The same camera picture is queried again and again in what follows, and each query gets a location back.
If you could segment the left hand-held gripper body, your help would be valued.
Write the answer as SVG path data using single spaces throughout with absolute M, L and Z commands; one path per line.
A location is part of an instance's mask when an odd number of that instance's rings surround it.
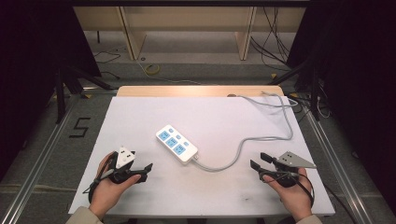
M 134 173 L 130 170 L 134 163 L 135 155 L 132 151 L 126 147 L 121 147 L 119 151 L 115 151 L 110 156 L 110 164 L 108 166 L 111 174 L 108 176 L 109 179 L 116 184 L 123 183 Z

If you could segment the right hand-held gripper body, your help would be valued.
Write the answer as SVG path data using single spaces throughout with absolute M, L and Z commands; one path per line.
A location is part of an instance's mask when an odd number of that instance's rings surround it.
M 273 165 L 276 168 L 274 171 L 266 171 L 264 173 L 271 176 L 284 188 L 290 188 L 297 184 L 299 180 L 298 170 L 300 168 L 317 168 L 314 163 L 307 161 L 290 151 L 287 151 L 279 158 L 276 158 L 276 162 L 273 163 Z

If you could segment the white power strip blue sockets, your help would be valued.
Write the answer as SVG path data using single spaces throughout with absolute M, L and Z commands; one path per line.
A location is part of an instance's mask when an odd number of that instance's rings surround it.
M 198 156 L 198 148 L 172 125 L 165 125 L 155 136 L 182 164 L 188 164 Z

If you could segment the person's right hand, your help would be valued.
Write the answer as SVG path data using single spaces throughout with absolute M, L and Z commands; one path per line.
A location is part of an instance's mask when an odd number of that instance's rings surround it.
M 312 187 L 307 180 L 307 173 L 305 168 L 298 170 L 299 181 L 309 192 Z M 296 224 L 308 224 L 307 220 L 311 219 L 313 214 L 311 211 L 311 200 L 309 192 L 306 193 L 299 185 L 284 188 L 279 185 L 271 176 L 264 175 L 263 180 L 279 195 L 281 202 L 285 208 L 290 212 Z

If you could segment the person's left hand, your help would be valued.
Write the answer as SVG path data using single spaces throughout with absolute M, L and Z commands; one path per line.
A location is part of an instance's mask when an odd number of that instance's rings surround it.
M 106 213 L 118 203 L 122 193 L 140 178 L 141 175 L 133 175 L 121 184 L 115 184 L 108 178 L 102 180 L 92 195 L 89 210 L 102 220 Z

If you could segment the white table cover sheet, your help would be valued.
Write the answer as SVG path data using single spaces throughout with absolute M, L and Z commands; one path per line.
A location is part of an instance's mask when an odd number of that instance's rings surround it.
M 298 122 L 287 98 L 115 97 L 70 209 L 88 205 L 85 189 L 99 162 L 113 150 L 135 153 L 134 168 L 153 163 L 146 182 L 121 196 L 115 216 L 143 218 L 266 217 L 286 210 L 276 192 L 251 169 L 261 153 L 290 151 L 309 160 Z M 198 148 L 182 164 L 155 136 L 172 125 Z

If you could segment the black metal stand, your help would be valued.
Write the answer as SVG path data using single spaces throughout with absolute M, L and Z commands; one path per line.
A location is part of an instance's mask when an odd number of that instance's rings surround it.
M 60 123 L 62 121 L 66 112 L 66 105 L 64 100 L 64 86 L 66 86 L 72 94 L 82 94 L 83 87 L 78 81 L 80 77 L 88 80 L 92 84 L 95 84 L 96 86 L 104 90 L 114 90 L 114 87 L 75 66 L 68 65 L 66 67 L 60 68 L 55 74 L 55 91 L 57 97 L 56 123 Z
M 278 85 L 283 81 L 298 75 L 295 89 L 300 90 L 308 88 L 310 90 L 310 104 L 309 109 L 314 116 L 316 121 L 319 121 L 319 109 L 318 109 L 318 69 L 315 66 L 315 61 L 312 58 L 306 59 L 300 65 L 292 68 L 289 72 L 285 73 L 281 77 L 278 77 L 271 82 L 269 85 Z

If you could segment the black curtain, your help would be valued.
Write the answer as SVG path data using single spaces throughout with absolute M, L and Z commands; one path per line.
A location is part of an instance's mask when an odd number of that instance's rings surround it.
M 308 0 L 288 64 L 309 56 L 349 144 L 396 214 L 396 0 Z
M 0 0 L 0 181 L 54 92 L 100 75 L 68 0 Z

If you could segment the light wooden shelf unit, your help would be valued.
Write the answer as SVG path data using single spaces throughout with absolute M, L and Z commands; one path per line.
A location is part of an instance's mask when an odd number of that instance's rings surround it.
M 251 34 L 268 32 L 270 21 L 281 33 L 294 33 L 303 7 L 75 7 L 85 31 L 121 31 L 130 58 L 138 58 L 146 34 L 165 32 L 232 32 L 239 58 L 248 57 Z

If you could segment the aluminium floor rail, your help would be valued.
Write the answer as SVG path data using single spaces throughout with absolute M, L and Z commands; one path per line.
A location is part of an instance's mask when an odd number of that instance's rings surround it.
M 305 112 L 306 118 L 320 143 L 324 155 L 326 156 L 330 166 L 332 167 L 332 171 L 337 179 L 341 190 L 346 197 L 346 200 L 356 220 L 356 223 L 374 224 L 373 219 L 369 215 L 362 198 L 360 197 L 356 188 L 353 186 L 353 183 L 350 180 L 349 175 L 347 174 L 347 169 L 337 157 L 330 142 L 330 139 L 325 133 L 320 122 L 315 119 L 315 117 L 312 115 L 312 112 L 309 111 L 307 108 L 304 107 L 303 111 Z
M 31 197 L 36 183 L 42 175 L 51 154 L 53 153 L 59 139 L 64 131 L 65 125 L 70 118 L 71 111 L 78 102 L 79 95 L 70 95 L 68 103 L 66 104 L 66 110 L 64 116 L 58 123 L 55 124 L 49 138 L 47 139 L 46 145 L 40 151 L 39 156 L 35 160 L 35 164 L 32 169 L 28 172 L 26 178 L 21 185 L 17 185 L 14 192 L 16 193 L 15 198 L 12 200 L 10 206 L 7 208 L 4 216 L 0 219 L 1 224 L 16 224 L 21 213 Z

